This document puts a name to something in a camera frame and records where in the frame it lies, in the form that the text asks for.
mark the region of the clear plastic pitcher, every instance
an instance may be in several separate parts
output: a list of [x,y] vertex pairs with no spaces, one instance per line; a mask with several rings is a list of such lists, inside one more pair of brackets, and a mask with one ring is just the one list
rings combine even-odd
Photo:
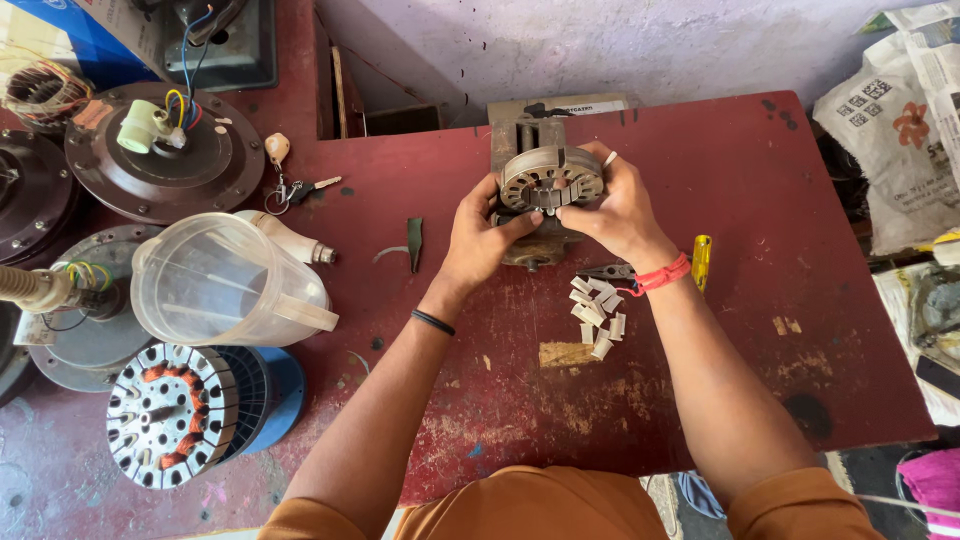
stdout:
[[227,213],[182,219],[137,248],[131,304],[149,333],[185,346],[283,347],[338,318],[313,270]]

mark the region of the copper wire winding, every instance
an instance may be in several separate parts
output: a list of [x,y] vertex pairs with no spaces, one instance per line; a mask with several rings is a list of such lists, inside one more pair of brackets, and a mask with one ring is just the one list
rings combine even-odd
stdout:
[[193,416],[190,417],[188,433],[183,436],[173,452],[164,454],[159,459],[160,470],[164,471],[186,461],[190,449],[204,440],[203,420],[210,412],[210,407],[200,399],[200,394],[204,391],[204,387],[201,384],[200,376],[190,368],[185,366],[167,367],[160,363],[143,372],[144,382],[153,382],[161,377],[173,377],[182,380],[187,387],[190,388],[190,402],[193,404],[194,409]]

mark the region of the person's left hand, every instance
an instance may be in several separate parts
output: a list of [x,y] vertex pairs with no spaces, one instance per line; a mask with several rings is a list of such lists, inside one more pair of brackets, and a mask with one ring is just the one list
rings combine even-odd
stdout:
[[500,227],[488,221],[492,199],[499,191],[499,174],[490,173],[460,202],[453,218],[450,250],[440,274],[466,292],[489,278],[518,238],[532,233],[543,222],[538,211],[523,213]]

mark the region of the hand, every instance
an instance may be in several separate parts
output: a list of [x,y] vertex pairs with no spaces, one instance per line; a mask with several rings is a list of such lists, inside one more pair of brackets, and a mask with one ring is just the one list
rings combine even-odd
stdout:
[[489,278],[500,260],[518,238],[532,233],[543,222],[543,214],[530,211],[500,227],[488,222],[491,207],[500,187],[499,174],[490,173],[470,192],[453,218],[450,250],[438,278],[469,293]]
[[[581,146],[601,163],[611,154],[602,142]],[[604,170],[606,199],[596,210],[565,206],[557,209],[564,227],[592,236],[612,254],[633,265],[638,274],[659,270],[680,252],[654,218],[650,196],[640,172],[621,157]]]

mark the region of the red workbench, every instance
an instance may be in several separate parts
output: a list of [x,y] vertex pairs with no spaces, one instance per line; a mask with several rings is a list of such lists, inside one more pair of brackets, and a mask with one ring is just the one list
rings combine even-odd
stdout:
[[[156,538],[262,525],[366,377],[357,357],[373,368],[429,285],[458,201],[490,168],[490,128],[317,142],[316,58],[303,45],[314,35],[311,10],[308,0],[277,5],[278,88],[224,96],[261,135],[290,137],[292,178],[344,177],[282,216],[339,252],[317,271],[340,325],[289,348],[308,377],[300,423],[267,451],[151,491],[124,478],[110,457],[107,394],[40,377],[0,409],[0,536]],[[658,219],[682,249],[698,233],[713,236],[708,303],[817,448],[935,436],[792,92],[565,125],[568,143],[601,139],[639,167]],[[275,182],[269,171],[264,185]],[[114,221],[104,212],[93,217]],[[405,245],[408,217],[423,218],[417,275],[402,253],[372,261]],[[514,464],[634,476],[692,465],[646,299],[625,302],[626,337],[602,362],[540,366],[564,352],[576,357],[576,345],[565,345],[580,338],[567,299],[574,271],[613,261],[588,239],[537,274],[501,267],[470,299],[414,445],[402,504]],[[383,348],[374,349],[376,338]]]

